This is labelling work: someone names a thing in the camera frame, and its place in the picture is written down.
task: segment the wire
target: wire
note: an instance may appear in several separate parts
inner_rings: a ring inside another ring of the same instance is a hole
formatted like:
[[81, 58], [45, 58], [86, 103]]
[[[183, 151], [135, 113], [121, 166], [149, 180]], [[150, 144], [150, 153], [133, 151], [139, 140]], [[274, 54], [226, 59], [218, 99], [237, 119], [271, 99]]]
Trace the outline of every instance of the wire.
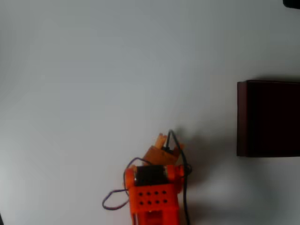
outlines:
[[126, 183], [125, 183], [125, 171], [133, 164], [134, 161], [136, 160], [141, 160], [142, 162], [145, 162], [145, 163], [148, 163], [150, 165], [152, 165], [151, 162], [143, 159], [143, 158], [139, 158], [139, 157], [135, 157], [134, 159], [132, 159], [128, 165], [126, 166], [126, 169], [124, 170], [124, 173], [123, 173], [123, 182], [124, 182], [124, 189], [117, 189], [117, 190], [112, 190], [110, 193], [108, 193], [108, 195], [103, 199], [102, 201], [102, 207], [106, 210], [119, 210], [121, 208], [123, 208], [128, 202], [129, 200], [127, 200], [126, 202], [122, 203], [121, 205], [117, 205], [117, 206], [114, 206], [114, 207], [109, 207], [109, 206], [106, 206], [105, 205], [105, 202], [107, 201], [107, 199], [110, 198], [110, 196], [114, 193], [117, 193], [117, 192], [123, 192], [125, 191], [125, 193], [129, 196], [128, 194], [128, 190], [126, 189]]
[[108, 193], [108, 195], [103, 199], [102, 201], [102, 207], [106, 210], [118, 210], [118, 209], [121, 209], [123, 208], [128, 202], [129, 200], [127, 200], [126, 202], [124, 202], [123, 204], [121, 205], [118, 205], [118, 206], [114, 206], [114, 207], [109, 207], [109, 206], [106, 206], [105, 205], [105, 202], [107, 199], [109, 199], [109, 197], [113, 194], [113, 193], [117, 193], [117, 192], [123, 192], [123, 191], [127, 191], [127, 189], [121, 189], [121, 190], [113, 190], [111, 191], [110, 193]]
[[171, 135], [172, 135], [172, 138], [174, 139], [174, 142], [175, 142], [178, 150], [181, 152], [181, 156], [182, 156], [182, 161], [183, 161], [183, 166], [184, 166], [184, 177], [185, 177], [185, 179], [183, 181], [183, 207], [184, 207], [187, 225], [190, 225], [190, 220], [189, 220], [189, 215], [188, 215], [188, 204], [187, 204], [187, 187], [188, 187], [188, 175], [192, 172], [192, 166], [188, 163], [183, 150], [180, 148], [180, 144], [179, 144], [177, 137], [173, 130], [169, 130], [167, 141], [166, 141], [166, 148], [169, 149]]

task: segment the orange plastic part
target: orange plastic part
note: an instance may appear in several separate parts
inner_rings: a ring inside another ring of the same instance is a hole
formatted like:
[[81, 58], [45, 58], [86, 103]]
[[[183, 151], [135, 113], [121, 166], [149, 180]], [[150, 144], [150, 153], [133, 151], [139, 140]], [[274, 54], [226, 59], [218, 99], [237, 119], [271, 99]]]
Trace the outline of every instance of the orange plastic part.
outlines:
[[143, 159], [151, 162], [154, 165], [174, 165], [180, 155], [180, 150], [175, 147], [173, 154], [164, 151], [162, 148], [166, 142], [167, 136], [159, 134], [154, 146], [151, 146]]
[[166, 166], [170, 183], [152, 186], [134, 185], [134, 168], [126, 170], [130, 213], [133, 225], [179, 225], [177, 194], [183, 182], [183, 166]]

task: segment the orange block with holes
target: orange block with holes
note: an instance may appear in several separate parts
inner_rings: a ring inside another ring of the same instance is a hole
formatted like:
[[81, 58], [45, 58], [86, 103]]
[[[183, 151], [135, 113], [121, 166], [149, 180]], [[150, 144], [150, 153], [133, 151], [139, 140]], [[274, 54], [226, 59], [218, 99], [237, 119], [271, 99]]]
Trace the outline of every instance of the orange block with holes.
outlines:
[[177, 194], [183, 182], [183, 166], [167, 165], [167, 184], [135, 186], [135, 169], [126, 170], [133, 225], [179, 225]]

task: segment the white table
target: white table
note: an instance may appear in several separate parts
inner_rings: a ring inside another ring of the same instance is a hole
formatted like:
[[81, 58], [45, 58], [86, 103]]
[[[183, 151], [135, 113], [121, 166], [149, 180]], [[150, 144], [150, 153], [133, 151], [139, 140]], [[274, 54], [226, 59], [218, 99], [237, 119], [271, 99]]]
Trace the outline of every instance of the white table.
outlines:
[[235, 139], [236, 82], [297, 77], [299, 24], [281, 0], [2, 0], [5, 225], [131, 224], [102, 199], [169, 128], [194, 225], [298, 225], [300, 159], [237, 159]]

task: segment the dark brown box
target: dark brown box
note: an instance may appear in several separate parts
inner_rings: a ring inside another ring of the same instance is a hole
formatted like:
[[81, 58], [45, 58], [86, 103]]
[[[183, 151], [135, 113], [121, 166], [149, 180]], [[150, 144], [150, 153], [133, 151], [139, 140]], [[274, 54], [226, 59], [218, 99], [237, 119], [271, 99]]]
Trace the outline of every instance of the dark brown box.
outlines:
[[238, 83], [237, 155], [300, 156], [300, 82]]

